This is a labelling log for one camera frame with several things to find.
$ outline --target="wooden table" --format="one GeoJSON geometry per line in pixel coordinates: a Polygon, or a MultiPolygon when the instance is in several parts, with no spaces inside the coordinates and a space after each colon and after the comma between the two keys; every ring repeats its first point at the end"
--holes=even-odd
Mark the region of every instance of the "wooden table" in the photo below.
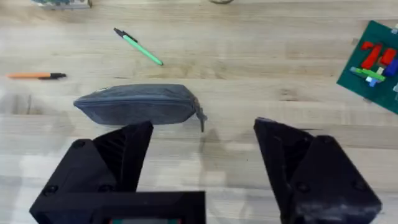
{"type": "Polygon", "coordinates": [[[113,128],[73,100],[102,87],[181,83],[209,120],[156,126],[139,190],[206,190],[208,223],[280,223],[252,126],[258,116],[337,138],[398,219],[398,116],[335,84],[370,19],[394,26],[393,0],[95,0],[82,11],[0,1],[0,223],[28,209],[71,142],[113,128]],[[165,63],[118,37],[124,29],[165,63]]]}

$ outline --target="orange pen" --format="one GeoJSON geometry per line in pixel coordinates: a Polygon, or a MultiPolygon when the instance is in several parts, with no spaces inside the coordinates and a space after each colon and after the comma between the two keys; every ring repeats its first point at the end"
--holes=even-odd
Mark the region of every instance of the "orange pen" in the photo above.
{"type": "Polygon", "coordinates": [[[44,80],[50,80],[50,79],[59,79],[66,77],[67,75],[64,73],[44,73],[44,72],[39,72],[39,73],[11,73],[8,74],[8,78],[38,78],[38,79],[44,79],[44,80]]]}

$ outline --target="gray pencil case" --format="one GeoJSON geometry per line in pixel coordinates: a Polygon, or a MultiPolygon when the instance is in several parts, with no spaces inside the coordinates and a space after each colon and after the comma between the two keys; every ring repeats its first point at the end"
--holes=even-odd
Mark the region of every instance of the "gray pencil case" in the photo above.
{"type": "Polygon", "coordinates": [[[196,113],[203,131],[206,120],[195,95],[176,84],[113,86],[82,96],[73,104],[98,124],[175,124],[196,113]]]}

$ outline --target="green pen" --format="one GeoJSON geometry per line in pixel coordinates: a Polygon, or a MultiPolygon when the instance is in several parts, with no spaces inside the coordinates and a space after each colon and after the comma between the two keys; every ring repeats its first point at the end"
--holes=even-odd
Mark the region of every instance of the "green pen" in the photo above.
{"type": "Polygon", "coordinates": [[[119,30],[117,28],[113,29],[119,36],[121,36],[124,40],[129,42],[133,47],[138,49],[141,53],[143,53],[146,57],[149,57],[151,60],[153,60],[156,64],[158,65],[163,65],[163,62],[159,59],[157,59],[154,55],[149,53],[145,48],[141,47],[141,45],[138,44],[138,41],[131,37],[128,33],[125,31],[119,30]]]}

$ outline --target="green baseplate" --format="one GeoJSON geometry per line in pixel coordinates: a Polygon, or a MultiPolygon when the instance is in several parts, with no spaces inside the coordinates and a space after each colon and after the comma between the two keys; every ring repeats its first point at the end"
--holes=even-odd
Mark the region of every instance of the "green baseplate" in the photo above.
{"type": "MultiPolygon", "coordinates": [[[[398,101],[396,100],[397,93],[392,91],[393,87],[398,83],[398,74],[393,77],[386,77],[381,83],[370,87],[369,83],[352,72],[351,67],[361,68],[361,63],[368,57],[372,49],[361,50],[363,42],[370,41],[374,44],[382,43],[382,55],[386,48],[393,48],[398,50],[398,34],[392,34],[391,28],[379,24],[375,21],[370,21],[368,27],[364,31],[361,40],[355,47],[351,58],[345,66],[343,73],[337,81],[337,84],[363,96],[364,98],[377,103],[385,109],[398,114],[398,101]]],[[[373,65],[372,71],[376,72],[379,66],[373,65]]]]}

